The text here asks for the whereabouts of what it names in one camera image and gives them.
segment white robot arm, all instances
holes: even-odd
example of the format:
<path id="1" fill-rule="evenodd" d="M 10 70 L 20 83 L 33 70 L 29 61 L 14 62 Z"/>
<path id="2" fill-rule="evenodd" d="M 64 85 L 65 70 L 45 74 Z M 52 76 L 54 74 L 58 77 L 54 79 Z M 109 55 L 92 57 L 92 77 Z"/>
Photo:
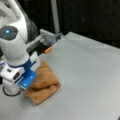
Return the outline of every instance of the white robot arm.
<path id="1" fill-rule="evenodd" d="M 32 84 L 36 78 L 35 71 L 40 66 L 37 53 L 29 56 L 25 45 L 37 37 L 37 28 L 16 0 L 0 2 L 8 4 L 16 17 L 16 21 L 0 29 L 0 47 L 6 59 L 0 72 L 3 91 L 8 96 L 16 96 Z"/>
<path id="2" fill-rule="evenodd" d="M 16 27 L 25 43 L 34 40 L 38 35 L 36 25 L 28 18 L 17 0 L 0 0 L 0 27 L 5 25 Z"/>
<path id="3" fill-rule="evenodd" d="M 35 80 L 35 71 L 40 66 L 40 60 L 36 52 L 29 56 L 25 41 L 13 26 L 0 29 L 0 47 L 7 61 L 0 72 L 4 92 L 15 96 L 21 89 L 26 90 Z"/>

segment wall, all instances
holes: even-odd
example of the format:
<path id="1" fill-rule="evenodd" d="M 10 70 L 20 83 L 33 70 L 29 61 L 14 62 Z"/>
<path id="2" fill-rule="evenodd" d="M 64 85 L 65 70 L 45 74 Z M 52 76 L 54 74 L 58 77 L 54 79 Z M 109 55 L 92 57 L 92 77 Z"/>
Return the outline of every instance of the wall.
<path id="1" fill-rule="evenodd" d="M 61 31 L 73 31 L 120 47 L 119 0 L 57 0 Z M 30 17 L 54 32 L 50 0 L 29 0 Z"/>

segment brown cloth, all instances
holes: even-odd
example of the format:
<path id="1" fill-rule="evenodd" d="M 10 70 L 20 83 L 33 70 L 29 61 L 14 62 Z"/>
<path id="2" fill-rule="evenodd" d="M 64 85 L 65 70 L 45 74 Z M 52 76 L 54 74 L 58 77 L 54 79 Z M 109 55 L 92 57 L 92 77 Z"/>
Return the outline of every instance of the brown cloth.
<path id="1" fill-rule="evenodd" d="M 37 78 L 24 92 L 34 104 L 39 105 L 60 88 L 60 83 L 45 61 L 37 69 Z"/>

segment blue light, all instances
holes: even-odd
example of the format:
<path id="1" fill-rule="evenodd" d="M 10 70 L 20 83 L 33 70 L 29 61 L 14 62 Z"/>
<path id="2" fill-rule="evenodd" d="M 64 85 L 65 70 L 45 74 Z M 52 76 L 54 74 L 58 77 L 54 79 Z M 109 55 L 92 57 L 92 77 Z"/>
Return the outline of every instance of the blue light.
<path id="1" fill-rule="evenodd" d="M 10 34 L 10 30 L 6 30 L 5 33 L 6 33 L 6 34 Z"/>

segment gray table surface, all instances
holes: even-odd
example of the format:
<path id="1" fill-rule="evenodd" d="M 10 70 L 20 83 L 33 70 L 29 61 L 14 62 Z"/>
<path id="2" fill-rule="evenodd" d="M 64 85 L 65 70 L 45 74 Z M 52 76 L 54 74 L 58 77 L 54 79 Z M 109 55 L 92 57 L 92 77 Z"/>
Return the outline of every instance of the gray table surface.
<path id="1" fill-rule="evenodd" d="M 9 98 L 0 87 L 0 120 L 118 120 L 120 50 L 69 33 L 42 54 L 61 88 L 39 106 L 25 96 Z"/>

